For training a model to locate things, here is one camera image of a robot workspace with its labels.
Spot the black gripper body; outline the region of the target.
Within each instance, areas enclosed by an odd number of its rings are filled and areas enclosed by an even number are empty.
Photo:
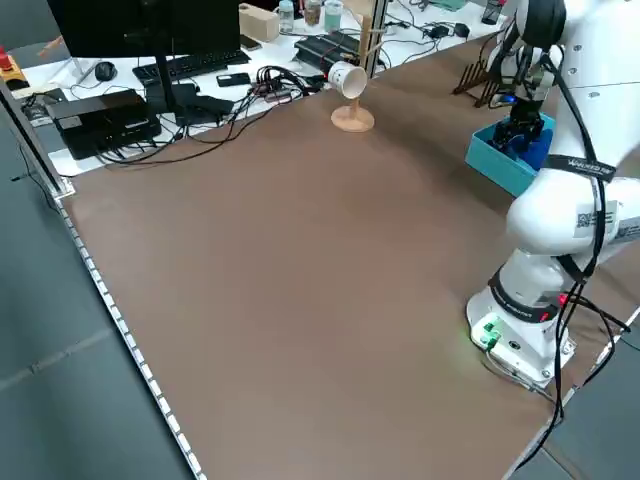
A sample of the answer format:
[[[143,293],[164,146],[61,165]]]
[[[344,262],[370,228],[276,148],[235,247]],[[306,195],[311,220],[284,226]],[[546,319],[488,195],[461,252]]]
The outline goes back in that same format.
[[[509,120],[518,125],[544,123],[540,115],[542,105],[542,101],[517,98],[511,107]]]

